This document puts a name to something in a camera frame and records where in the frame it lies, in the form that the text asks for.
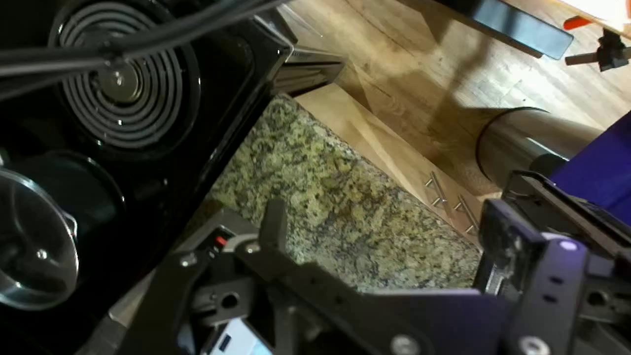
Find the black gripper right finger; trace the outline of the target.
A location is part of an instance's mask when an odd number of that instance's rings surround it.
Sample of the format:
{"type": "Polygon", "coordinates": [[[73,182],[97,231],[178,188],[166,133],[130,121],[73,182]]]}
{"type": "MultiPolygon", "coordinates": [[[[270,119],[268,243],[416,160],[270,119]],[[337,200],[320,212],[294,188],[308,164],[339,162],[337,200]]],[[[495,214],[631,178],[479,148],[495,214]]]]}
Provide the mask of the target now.
{"type": "Polygon", "coordinates": [[[475,286],[507,306],[501,355],[631,355],[629,279],[582,241],[542,233],[505,202],[483,208],[475,286]]]}

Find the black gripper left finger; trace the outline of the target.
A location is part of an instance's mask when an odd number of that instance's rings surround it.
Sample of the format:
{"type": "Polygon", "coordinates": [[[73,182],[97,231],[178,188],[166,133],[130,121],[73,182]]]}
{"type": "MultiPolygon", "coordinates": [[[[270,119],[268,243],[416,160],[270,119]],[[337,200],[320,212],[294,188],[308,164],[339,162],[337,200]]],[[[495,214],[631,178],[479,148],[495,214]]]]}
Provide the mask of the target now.
{"type": "Polygon", "coordinates": [[[168,255],[117,355],[497,355],[501,302],[479,292],[359,294],[282,253],[286,206],[251,239],[168,255]]]}

